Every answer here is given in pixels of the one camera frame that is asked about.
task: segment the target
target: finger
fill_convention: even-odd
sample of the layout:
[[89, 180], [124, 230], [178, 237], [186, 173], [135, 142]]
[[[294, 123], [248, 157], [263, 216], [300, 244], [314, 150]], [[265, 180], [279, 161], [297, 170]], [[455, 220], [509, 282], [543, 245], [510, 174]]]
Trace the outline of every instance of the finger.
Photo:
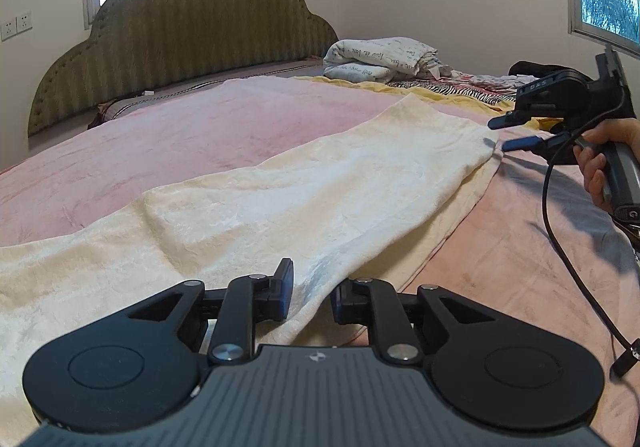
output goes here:
[[607, 163], [606, 158], [604, 158], [604, 155], [600, 153], [598, 156], [593, 158], [593, 160], [590, 160], [585, 164], [584, 170], [582, 171], [582, 174], [584, 175], [585, 190], [587, 190], [588, 192], [591, 192], [590, 185], [591, 185], [591, 182], [593, 181], [593, 177], [596, 174], [596, 171], [603, 169], [606, 163]]
[[607, 119], [582, 135], [588, 142], [604, 144], [606, 142], [625, 142], [632, 145], [634, 135], [640, 131], [636, 119]]
[[584, 174], [585, 166], [595, 158], [593, 150], [586, 148], [578, 155], [578, 166], [580, 166], [580, 172]]
[[602, 193], [602, 189], [604, 188], [605, 176], [604, 171], [597, 170], [591, 179], [591, 183], [589, 184], [589, 194], [591, 195], [591, 200], [596, 207], [603, 209], [606, 212], [611, 212], [611, 207], [604, 199], [604, 194]]

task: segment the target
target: yellow blanket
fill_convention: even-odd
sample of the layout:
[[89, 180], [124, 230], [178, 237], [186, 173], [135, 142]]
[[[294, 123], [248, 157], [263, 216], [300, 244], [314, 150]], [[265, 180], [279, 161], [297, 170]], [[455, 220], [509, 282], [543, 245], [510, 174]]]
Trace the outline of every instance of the yellow blanket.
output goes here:
[[[419, 86], [413, 86], [411, 88], [394, 88], [387, 86], [386, 84], [380, 84], [377, 82], [361, 82], [354, 84], [341, 79], [328, 79], [327, 77], [296, 77], [297, 79], [308, 80], [313, 82], [324, 82], [327, 84], [333, 84], [343, 88], [358, 88], [362, 90], [369, 90], [377, 93], [391, 93], [396, 95], [407, 95], [413, 93], [426, 102], [437, 102], [440, 104], [450, 104], [452, 106], [458, 106], [468, 111], [487, 115], [489, 117], [500, 117], [506, 112], [511, 111], [514, 108], [512, 101], [500, 101], [495, 106], [483, 103], [473, 97], [466, 95], [442, 95], [440, 93], [432, 92], [427, 88]], [[525, 126], [534, 131], [549, 131], [558, 119], [533, 119], [525, 124]]]

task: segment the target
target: logo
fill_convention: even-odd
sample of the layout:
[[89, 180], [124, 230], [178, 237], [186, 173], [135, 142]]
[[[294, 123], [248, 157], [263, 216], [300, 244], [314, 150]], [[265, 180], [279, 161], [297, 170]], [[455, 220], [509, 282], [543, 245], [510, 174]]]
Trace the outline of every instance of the logo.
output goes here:
[[314, 362], [322, 362], [326, 359], [326, 355], [322, 351], [316, 351], [316, 353], [309, 355], [309, 358]]

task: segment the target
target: electrical outlet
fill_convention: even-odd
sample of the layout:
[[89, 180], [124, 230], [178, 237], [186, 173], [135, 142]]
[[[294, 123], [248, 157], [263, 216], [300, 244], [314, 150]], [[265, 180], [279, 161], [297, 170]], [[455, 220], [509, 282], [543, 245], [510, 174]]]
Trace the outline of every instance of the electrical outlet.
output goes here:
[[31, 24], [31, 11], [20, 14], [20, 16], [17, 17], [16, 21], [18, 33], [33, 28], [33, 25]]
[[4, 41], [15, 36], [15, 34], [18, 33], [16, 26], [15, 18], [3, 21], [2, 24], [0, 24], [0, 40]]

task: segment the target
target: round pad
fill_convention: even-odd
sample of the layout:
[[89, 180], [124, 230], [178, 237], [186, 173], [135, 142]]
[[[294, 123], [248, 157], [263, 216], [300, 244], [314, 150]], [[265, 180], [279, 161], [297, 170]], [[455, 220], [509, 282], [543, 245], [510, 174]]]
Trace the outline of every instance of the round pad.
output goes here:
[[513, 328], [460, 326], [436, 353], [431, 375], [460, 413], [515, 432], [588, 423], [604, 387], [600, 364], [587, 350], [517, 321]]
[[521, 389], [545, 387], [562, 373], [552, 355], [535, 348], [495, 350], [485, 359], [484, 368], [497, 382]]
[[162, 322], [111, 316], [33, 354], [22, 386], [40, 420], [85, 433], [149, 425], [188, 401], [193, 352]]
[[135, 380], [145, 367], [142, 355], [121, 346], [98, 346], [76, 355], [69, 374], [91, 389], [114, 389]]

